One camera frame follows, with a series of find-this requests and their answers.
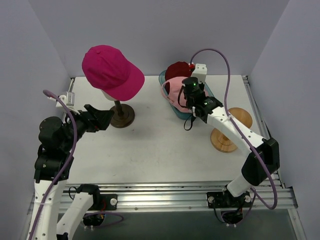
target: screw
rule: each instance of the screw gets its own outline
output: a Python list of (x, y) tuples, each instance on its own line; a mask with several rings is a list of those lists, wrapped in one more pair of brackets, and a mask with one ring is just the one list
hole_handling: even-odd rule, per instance
[(110, 200), (110, 204), (111, 204), (111, 206), (115, 206), (116, 204), (117, 204), (117, 199), (115, 199), (115, 198), (111, 198), (111, 200)]
[(208, 197), (208, 203), (212, 204), (215, 198), (213, 196)]
[(244, 201), (245, 201), (246, 203), (250, 203), (250, 202), (251, 202), (251, 197), (248, 196), (248, 195), (246, 195), (246, 196), (244, 197)]

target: tabletop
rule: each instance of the tabletop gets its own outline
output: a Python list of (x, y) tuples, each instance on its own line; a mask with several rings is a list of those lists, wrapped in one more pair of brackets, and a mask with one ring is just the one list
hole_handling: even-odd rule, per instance
[[(206, 83), (223, 102), (226, 75), (208, 75)], [(75, 109), (91, 104), (109, 110), (114, 102), (93, 88), (85, 77), (76, 77), (72, 91)], [(231, 153), (216, 150), (210, 141), (213, 126), (197, 119), (190, 131), (160, 92), (158, 76), (146, 76), (139, 93), (125, 102), (135, 111), (134, 122), (126, 128), (85, 133), (77, 142), (68, 183), (165, 183), (231, 181), (246, 160), (237, 149)], [(250, 100), (240, 75), (232, 75), (228, 108), (250, 113), (251, 129), (260, 134)]]

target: hat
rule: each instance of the hat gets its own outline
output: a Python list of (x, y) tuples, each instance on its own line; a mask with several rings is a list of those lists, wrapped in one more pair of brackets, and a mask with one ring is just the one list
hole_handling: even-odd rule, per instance
[(119, 49), (93, 46), (85, 54), (82, 70), (89, 83), (119, 101), (132, 99), (145, 82), (144, 74)]
[[(191, 71), (189, 68), (189, 64), (185, 61), (177, 61), (174, 64), (171, 64), (165, 71), (164, 79), (167, 81), (169, 79), (173, 79), (175, 77), (190, 77)], [(167, 93), (170, 92), (170, 83), (166, 84), (165, 90)]]
[[(174, 106), (176, 109), (178, 109), (182, 113), (191, 113), (191, 110), (185, 107), (181, 107), (178, 103), (178, 97), (179, 97), (179, 92), (182, 87), (182, 81), (186, 79), (185, 76), (177, 76), (174, 78), (171, 78), (167, 81), (165, 81), (162, 86), (161, 86), (161, 94), (162, 96), (169, 101), (169, 103)], [(170, 91), (169, 93), (164, 92), (164, 86), (165, 84), (169, 83), (170, 85)], [(186, 106), (187, 100), (185, 99), (185, 94), (182, 91), (180, 95), (180, 104), (182, 106)]]

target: dark gray floor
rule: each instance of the dark gray floor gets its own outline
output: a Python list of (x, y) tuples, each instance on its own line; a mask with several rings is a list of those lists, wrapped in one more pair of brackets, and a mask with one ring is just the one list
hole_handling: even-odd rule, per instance
[[(237, 228), (226, 227), (213, 212), (126, 213), (106, 228), (79, 227), (74, 240), (295, 240), (287, 210), (255, 210)], [(114, 220), (107, 216), (106, 222)]]

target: teal basket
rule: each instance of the teal basket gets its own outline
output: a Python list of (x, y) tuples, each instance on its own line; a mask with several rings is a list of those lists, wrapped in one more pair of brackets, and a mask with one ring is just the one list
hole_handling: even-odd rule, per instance
[[(159, 83), (160, 85), (162, 86), (162, 84), (165, 83), (166, 79), (165, 79), (165, 74), (166, 74), (166, 70), (164, 70), (163, 72), (160, 73), (159, 75)], [(214, 94), (212, 93), (212, 91), (210, 90), (209, 86), (207, 85), (207, 83), (204, 84), (204, 88), (205, 90), (208, 92), (208, 95), (211, 96), (211, 97), (214, 97)], [(166, 96), (168, 96), (168, 93), (165, 89), (163, 89), (164, 91), (164, 94)], [(187, 112), (181, 112), (179, 111), (178, 109), (176, 109), (174, 106), (172, 106), (170, 103), (168, 103), (172, 110), (174, 111), (174, 113), (176, 114), (176, 116), (182, 120), (187, 120), (187, 118), (190, 117), (190, 113), (187, 113)]]

